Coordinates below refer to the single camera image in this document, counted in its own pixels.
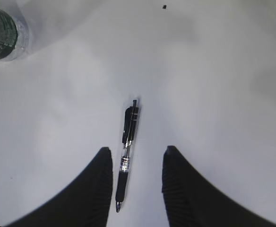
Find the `pen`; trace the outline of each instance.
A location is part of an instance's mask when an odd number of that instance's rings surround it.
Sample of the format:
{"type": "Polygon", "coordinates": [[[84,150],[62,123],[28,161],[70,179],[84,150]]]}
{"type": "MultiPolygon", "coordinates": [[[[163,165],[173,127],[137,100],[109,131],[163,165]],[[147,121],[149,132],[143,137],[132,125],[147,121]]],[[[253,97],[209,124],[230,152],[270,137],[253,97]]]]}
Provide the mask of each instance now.
{"type": "Polygon", "coordinates": [[[121,156],[121,163],[119,169],[117,191],[116,191],[116,211],[119,212],[121,203],[124,201],[125,188],[127,185],[129,164],[130,164],[130,147],[134,140],[135,128],[138,119],[137,100],[133,100],[133,106],[125,111],[124,128],[123,128],[123,152],[121,156]]]}

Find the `pen tip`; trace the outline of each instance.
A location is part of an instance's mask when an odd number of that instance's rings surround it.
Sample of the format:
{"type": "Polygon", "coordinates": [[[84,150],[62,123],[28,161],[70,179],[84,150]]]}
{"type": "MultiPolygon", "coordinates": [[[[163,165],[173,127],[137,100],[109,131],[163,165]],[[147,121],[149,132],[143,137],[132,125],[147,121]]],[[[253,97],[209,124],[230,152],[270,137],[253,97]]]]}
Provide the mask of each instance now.
{"type": "Polygon", "coordinates": [[[121,206],[120,202],[116,202],[116,211],[117,211],[117,213],[120,211],[120,206],[121,206]]]}

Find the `white surface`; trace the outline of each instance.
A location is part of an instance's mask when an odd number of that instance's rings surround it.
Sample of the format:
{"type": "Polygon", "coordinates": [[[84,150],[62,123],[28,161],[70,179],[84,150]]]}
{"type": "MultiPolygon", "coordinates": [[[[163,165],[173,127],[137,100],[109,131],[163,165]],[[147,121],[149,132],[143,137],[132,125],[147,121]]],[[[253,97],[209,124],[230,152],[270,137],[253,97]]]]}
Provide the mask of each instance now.
{"type": "Polygon", "coordinates": [[[167,145],[276,222],[276,1],[18,5],[34,40],[26,59],[0,62],[0,225],[58,193],[102,146],[116,184],[124,108],[135,96],[143,111],[129,193],[116,214],[113,192],[108,227],[168,226],[167,145]]]}

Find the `plastic bottle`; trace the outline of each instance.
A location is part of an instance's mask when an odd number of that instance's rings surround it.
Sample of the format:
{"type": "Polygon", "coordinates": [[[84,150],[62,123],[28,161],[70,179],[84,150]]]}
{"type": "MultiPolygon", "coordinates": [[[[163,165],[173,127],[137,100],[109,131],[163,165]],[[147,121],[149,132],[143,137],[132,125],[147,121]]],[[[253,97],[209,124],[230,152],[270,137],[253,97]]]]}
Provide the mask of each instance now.
{"type": "Polygon", "coordinates": [[[19,58],[28,46],[27,26],[0,10],[0,61],[19,58]]]}

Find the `pen grip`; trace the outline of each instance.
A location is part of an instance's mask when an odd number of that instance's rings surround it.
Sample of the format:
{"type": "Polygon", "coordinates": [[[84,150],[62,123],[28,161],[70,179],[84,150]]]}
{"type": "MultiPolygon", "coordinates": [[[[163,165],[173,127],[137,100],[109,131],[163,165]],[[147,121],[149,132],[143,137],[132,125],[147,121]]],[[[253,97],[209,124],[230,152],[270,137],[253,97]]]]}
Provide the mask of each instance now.
{"type": "Polygon", "coordinates": [[[125,188],[127,186],[128,173],[119,172],[116,201],[123,202],[125,195],[125,188]]]}

